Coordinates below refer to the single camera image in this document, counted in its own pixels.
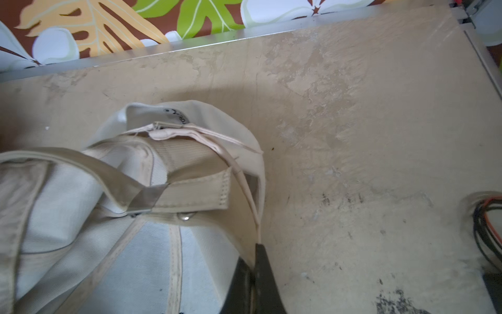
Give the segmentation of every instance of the floral fabric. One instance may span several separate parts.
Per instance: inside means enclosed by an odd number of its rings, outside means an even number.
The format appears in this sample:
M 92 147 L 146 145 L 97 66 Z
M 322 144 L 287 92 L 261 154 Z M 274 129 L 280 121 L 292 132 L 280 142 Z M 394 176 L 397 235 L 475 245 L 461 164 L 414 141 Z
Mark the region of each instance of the floral fabric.
M 0 12 L 0 72 L 279 23 L 384 1 L 8 1 Z

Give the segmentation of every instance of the wooden board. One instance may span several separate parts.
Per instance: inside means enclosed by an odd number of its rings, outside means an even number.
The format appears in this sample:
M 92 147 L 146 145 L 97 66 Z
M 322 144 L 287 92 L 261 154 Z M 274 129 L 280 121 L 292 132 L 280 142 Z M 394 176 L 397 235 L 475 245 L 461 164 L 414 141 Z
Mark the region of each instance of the wooden board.
M 467 204 L 501 190 L 502 102 L 448 6 L 0 85 L 2 148 L 80 148 L 126 103 L 197 99 L 263 150 L 289 313 L 490 313 Z

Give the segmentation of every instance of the metal edge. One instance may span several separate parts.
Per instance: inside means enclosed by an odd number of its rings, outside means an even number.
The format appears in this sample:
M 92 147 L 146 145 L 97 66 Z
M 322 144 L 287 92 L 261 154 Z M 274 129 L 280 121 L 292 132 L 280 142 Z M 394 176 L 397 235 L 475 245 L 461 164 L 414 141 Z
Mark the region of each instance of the metal edge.
M 476 13 L 477 8 L 476 6 L 479 6 L 483 0 L 474 0 L 472 1 L 469 6 L 465 8 L 465 12 L 469 15 L 472 16 L 474 13 Z
M 481 41 L 478 34 L 476 33 L 474 25 L 472 23 L 463 24 L 462 30 L 466 34 L 469 42 L 476 51 L 477 56 L 481 60 L 481 63 L 488 73 L 488 76 L 490 77 L 490 80 L 493 83 L 498 96 L 502 99 L 502 73 L 500 72 L 500 69 L 495 64 L 495 61 L 488 52 L 485 44 Z
M 191 38 L 168 44 L 160 44 L 150 47 L 137 48 L 115 52 L 107 55 L 77 59 L 61 63 L 54 63 L 45 66 L 28 68 L 19 71 L 0 73 L 0 83 L 15 79 L 27 78 L 31 76 L 54 74 L 69 70 L 78 70 L 88 67 L 98 67 L 109 65 L 116 62 L 133 60 L 147 56 L 155 56 L 168 52 L 182 51 L 192 48 L 211 46 L 216 44 L 228 43 L 232 41 L 249 39 L 260 36 L 273 35 L 278 33 L 290 32 L 299 29 L 318 27 L 336 22 L 359 20 L 369 17 L 375 17 L 382 14 L 410 10 L 433 5 L 444 5 L 444 0 L 399 0 L 390 3 L 383 3 L 377 6 L 368 6 L 359 9 L 352 9 L 334 13 L 328 13 L 318 16 L 301 18 L 276 24 L 261 25 L 248 29 L 230 31 L 220 34 L 213 34 L 203 37 Z

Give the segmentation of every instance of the green leaf print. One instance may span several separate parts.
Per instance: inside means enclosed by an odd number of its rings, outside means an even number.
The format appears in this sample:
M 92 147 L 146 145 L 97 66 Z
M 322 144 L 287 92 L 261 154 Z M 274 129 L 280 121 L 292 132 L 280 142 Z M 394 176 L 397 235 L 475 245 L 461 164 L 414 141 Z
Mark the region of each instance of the green leaf print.
M 167 14 L 180 0 L 138 0 L 133 10 L 143 18 L 156 18 Z
M 241 2 L 242 0 L 184 0 L 178 18 L 178 34 L 182 39 L 194 37 L 202 28 L 206 17 L 211 20 L 211 34 L 244 28 L 244 25 L 235 23 L 225 7 Z

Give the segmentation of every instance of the brown fabric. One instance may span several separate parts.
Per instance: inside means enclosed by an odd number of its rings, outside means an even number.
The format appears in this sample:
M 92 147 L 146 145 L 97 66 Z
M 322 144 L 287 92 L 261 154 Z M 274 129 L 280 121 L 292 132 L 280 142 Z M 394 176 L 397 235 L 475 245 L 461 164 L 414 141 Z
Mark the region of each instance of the brown fabric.
M 117 13 L 115 13 L 114 11 L 110 10 L 109 7 L 105 6 L 104 4 L 99 4 L 105 11 L 107 11 L 108 13 L 110 13 L 111 16 L 113 16 L 114 18 L 116 18 L 117 20 L 119 20 L 122 24 L 124 24 L 125 28 L 127 28 L 128 31 L 130 31 L 134 37 L 138 38 L 138 39 L 146 39 L 146 38 L 149 38 L 148 36 L 146 36 L 145 34 L 143 34 L 142 32 L 138 31 L 137 29 L 135 29 L 134 27 L 132 27 L 129 23 L 127 23 L 123 18 L 121 18 Z M 107 29 L 107 31 L 112 34 L 112 36 L 117 39 L 117 41 L 120 43 L 120 45 L 122 46 L 122 48 L 124 50 L 131 50 L 132 48 L 129 47 L 128 44 L 126 44 L 122 39 L 120 39 L 114 32 L 111 31 L 111 29 Z
M 500 62 L 502 61 L 502 44 L 487 47 L 487 49 L 497 66 L 500 67 Z
M 120 44 L 120 46 L 122 47 L 122 49 L 124 49 L 124 50 L 130 50 L 130 49 L 132 49 L 128 44 L 126 44 L 122 39 L 120 39 L 120 37 L 117 36 L 117 34 L 115 34 L 115 32 L 112 31 L 111 28 L 108 27 L 108 25 L 105 25 L 104 29 L 106 29 L 106 31 L 109 32 L 113 36 L 113 38 L 115 38 L 115 40 L 118 41 L 118 43 Z
M 89 37 L 89 32 L 88 31 L 80 31 L 80 32 L 73 33 L 72 35 L 75 40 L 84 40 L 87 37 Z
M 384 3 L 385 0 L 374 0 L 372 3 L 370 3 L 368 6 L 375 6 L 375 5 L 381 5 Z
M 128 6 L 134 7 L 136 3 L 138 3 L 137 0 L 123 0 Z
M 230 14 L 232 14 L 233 20 L 236 24 L 244 25 L 242 16 L 240 16 L 240 5 L 241 4 L 225 5 L 225 7 L 230 12 Z
M 82 58 L 88 58 L 91 56 L 91 49 L 87 48 L 85 50 L 80 51 L 80 59 Z
M 30 5 L 32 1 L 33 0 L 3 1 L 4 7 L 0 10 L 0 21 L 8 27 L 8 29 L 19 40 L 22 47 L 31 56 L 33 56 L 32 47 L 36 37 L 26 36 L 30 32 L 30 29 L 20 30 L 15 27 L 19 25 L 19 15 L 21 14 L 21 11 L 24 7 Z
M 211 20 L 208 17 L 206 17 L 204 20 L 204 24 L 202 24 L 202 28 L 200 29 L 200 31 L 197 34 L 195 34 L 194 37 L 211 35 L 212 26 L 213 26 L 213 23 L 211 23 Z
M 147 18 L 146 20 L 155 25 L 163 34 L 175 31 L 178 25 L 178 17 L 180 16 L 181 4 L 184 0 L 178 2 L 166 15 L 156 18 Z

